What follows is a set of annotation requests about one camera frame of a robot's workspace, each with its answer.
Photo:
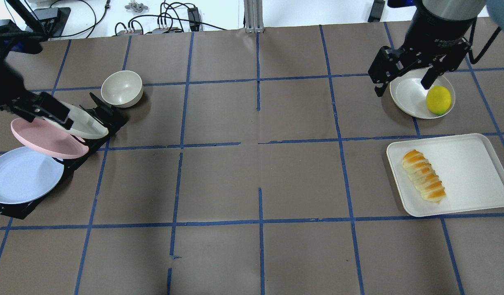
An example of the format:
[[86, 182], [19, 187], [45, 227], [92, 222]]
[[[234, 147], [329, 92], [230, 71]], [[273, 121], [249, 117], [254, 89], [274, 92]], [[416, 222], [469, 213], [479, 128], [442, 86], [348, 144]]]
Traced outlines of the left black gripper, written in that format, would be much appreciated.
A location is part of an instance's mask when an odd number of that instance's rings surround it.
[[29, 93], [25, 99], [24, 110], [16, 106], [21, 95], [27, 93], [23, 77], [5, 61], [9, 52], [23, 39], [23, 32], [10, 32], [0, 29], [0, 110], [19, 116], [29, 123], [34, 118], [48, 118], [64, 129], [70, 129], [74, 123], [69, 118], [70, 109], [46, 92]]

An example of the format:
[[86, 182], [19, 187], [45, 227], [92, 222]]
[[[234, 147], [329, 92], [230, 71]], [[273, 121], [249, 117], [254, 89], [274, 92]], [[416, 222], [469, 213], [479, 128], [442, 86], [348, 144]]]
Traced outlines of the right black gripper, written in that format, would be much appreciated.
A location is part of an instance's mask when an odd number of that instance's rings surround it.
[[421, 86], [429, 90], [446, 70], [456, 70], [467, 54], [470, 43], [464, 38], [472, 19], [439, 18], [430, 12], [416, 12], [399, 49], [381, 47], [368, 69], [375, 93], [382, 97], [390, 82], [404, 68], [426, 68]]

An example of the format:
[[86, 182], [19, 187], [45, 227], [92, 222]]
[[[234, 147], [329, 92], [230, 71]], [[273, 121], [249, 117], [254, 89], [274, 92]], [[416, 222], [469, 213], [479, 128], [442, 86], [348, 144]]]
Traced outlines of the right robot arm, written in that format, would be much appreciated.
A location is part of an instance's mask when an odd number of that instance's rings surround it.
[[421, 85], [429, 89], [439, 76], [458, 69], [472, 49], [465, 34], [483, 8], [499, 26], [495, 33], [504, 32], [504, 0], [415, 0], [414, 4], [404, 43], [398, 49], [381, 47], [368, 70], [378, 97], [409, 71], [426, 68]]

